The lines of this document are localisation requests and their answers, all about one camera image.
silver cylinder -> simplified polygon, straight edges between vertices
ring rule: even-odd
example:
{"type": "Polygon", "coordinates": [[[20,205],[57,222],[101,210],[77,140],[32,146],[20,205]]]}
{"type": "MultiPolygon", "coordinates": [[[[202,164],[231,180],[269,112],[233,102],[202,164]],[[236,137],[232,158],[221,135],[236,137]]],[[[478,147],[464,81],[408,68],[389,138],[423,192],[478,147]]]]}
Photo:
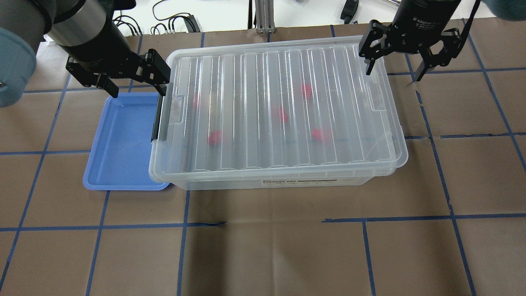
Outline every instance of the silver cylinder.
{"type": "Polygon", "coordinates": [[[106,22],[106,12],[97,0],[86,3],[72,17],[53,25],[48,35],[62,46],[76,46],[95,38],[106,22]]]}

transparent lid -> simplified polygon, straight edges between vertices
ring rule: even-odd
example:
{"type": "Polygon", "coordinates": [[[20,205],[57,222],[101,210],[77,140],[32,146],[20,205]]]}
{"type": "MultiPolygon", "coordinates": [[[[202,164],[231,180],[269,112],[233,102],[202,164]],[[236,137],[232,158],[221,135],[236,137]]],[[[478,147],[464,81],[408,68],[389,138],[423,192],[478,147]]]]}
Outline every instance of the transparent lid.
{"type": "Polygon", "coordinates": [[[178,50],[150,176],[158,182],[377,176],[408,157],[383,60],[360,36],[178,50]]]}

blue plastic tray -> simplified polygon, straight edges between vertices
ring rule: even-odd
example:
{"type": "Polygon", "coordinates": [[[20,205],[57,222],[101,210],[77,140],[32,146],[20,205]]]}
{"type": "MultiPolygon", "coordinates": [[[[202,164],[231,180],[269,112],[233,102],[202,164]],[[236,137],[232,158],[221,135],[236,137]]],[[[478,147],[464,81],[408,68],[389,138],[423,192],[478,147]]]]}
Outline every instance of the blue plastic tray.
{"type": "Polygon", "coordinates": [[[148,174],[157,95],[121,93],[106,100],[84,173],[86,188],[161,190],[168,186],[152,181],[148,174]]]}

red ball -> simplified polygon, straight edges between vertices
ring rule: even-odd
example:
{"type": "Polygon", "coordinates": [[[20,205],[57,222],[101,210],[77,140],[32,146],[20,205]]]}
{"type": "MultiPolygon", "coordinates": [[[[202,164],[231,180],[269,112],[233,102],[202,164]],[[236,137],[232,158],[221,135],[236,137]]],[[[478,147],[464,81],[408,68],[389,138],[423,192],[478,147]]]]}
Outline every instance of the red ball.
{"type": "Polygon", "coordinates": [[[194,95],[194,101],[193,101],[194,110],[197,110],[199,107],[199,94],[194,95]]]}
{"type": "Polygon", "coordinates": [[[305,100],[310,100],[312,98],[312,86],[309,84],[304,84],[301,86],[301,94],[305,100]]]}
{"type": "Polygon", "coordinates": [[[216,130],[208,135],[208,145],[219,145],[222,140],[221,130],[216,130]]]}
{"type": "Polygon", "coordinates": [[[323,143],[323,131],[319,129],[314,129],[310,135],[318,142],[323,143]]]}

black cable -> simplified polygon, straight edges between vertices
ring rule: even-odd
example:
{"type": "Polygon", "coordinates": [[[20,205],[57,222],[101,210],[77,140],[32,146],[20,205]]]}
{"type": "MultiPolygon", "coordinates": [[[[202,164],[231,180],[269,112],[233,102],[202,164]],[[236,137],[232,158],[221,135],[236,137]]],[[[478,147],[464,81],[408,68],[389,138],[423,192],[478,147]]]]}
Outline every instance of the black cable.
{"type": "Polygon", "coordinates": [[[475,14],[477,13],[477,10],[479,9],[479,5],[480,5],[480,0],[475,0],[475,4],[473,4],[473,9],[471,10],[469,19],[464,25],[464,29],[462,29],[462,33],[460,33],[459,48],[456,52],[456,55],[453,58],[456,58],[460,54],[460,51],[462,50],[462,48],[464,47],[464,44],[466,43],[466,40],[468,39],[469,29],[471,28],[471,24],[473,23],[475,14]]]}
{"type": "Polygon", "coordinates": [[[159,35],[161,34],[161,32],[159,31],[159,28],[157,28],[158,26],[163,26],[163,28],[165,29],[165,32],[168,33],[168,29],[166,28],[166,26],[163,23],[159,23],[159,24],[155,25],[154,27],[152,27],[154,29],[154,32],[155,32],[155,30],[157,30],[159,32],[159,35]]]}
{"type": "Polygon", "coordinates": [[[117,22],[118,22],[118,23],[117,23],[117,28],[118,28],[119,26],[121,26],[121,25],[127,25],[128,28],[129,28],[130,31],[131,31],[131,35],[132,35],[132,36],[139,35],[139,33],[137,32],[137,29],[135,29],[135,27],[134,27],[132,24],[130,24],[130,23],[126,23],[126,22],[124,22],[124,21],[122,21],[122,20],[120,20],[120,19],[118,19],[117,22]]]}
{"type": "Polygon", "coordinates": [[[168,28],[170,28],[170,21],[171,21],[171,28],[175,31],[175,20],[178,18],[178,17],[181,17],[186,23],[188,23],[190,25],[190,27],[192,27],[192,30],[195,32],[197,32],[194,24],[192,23],[192,21],[186,17],[186,16],[183,16],[183,15],[176,15],[176,16],[173,16],[172,18],[170,18],[168,20],[168,28]]]}
{"type": "Polygon", "coordinates": [[[137,29],[139,29],[139,33],[142,35],[143,34],[143,31],[140,30],[140,26],[139,26],[139,23],[131,16],[129,15],[121,15],[121,16],[117,16],[115,19],[113,19],[114,21],[121,21],[123,17],[127,17],[127,18],[130,18],[132,21],[135,22],[135,24],[137,25],[137,29]]]}
{"type": "Polygon", "coordinates": [[[190,14],[187,13],[187,12],[180,12],[180,13],[178,13],[178,14],[174,14],[174,15],[172,15],[172,16],[168,16],[168,17],[166,17],[166,18],[158,18],[158,17],[155,15],[155,6],[157,6],[159,3],[164,2],[164,1],[165,1],[165,0],[161,0],[161,1],[157,2],[157,3],[155,3],[155,4],[151,7],[151,13],[154,15],[154,18],[155,18],[156,20],[158,20],[158,21],[165,21],[165,20],[167,20],[167,19],[171,19],[172,17],[177,16],[177,15],[180,15],[180,14],[188,14],[188,15],[190,15],[190,14]]]}
{"type": "Polygon", "coordinates": [[[157,32],[159,32],[159,35],[161,34],[161,32],[159,31],[159,29],[156,26],[150,28],[150,34],[151,35],[155,35],[155,30],[157,30],[157,32]]]}

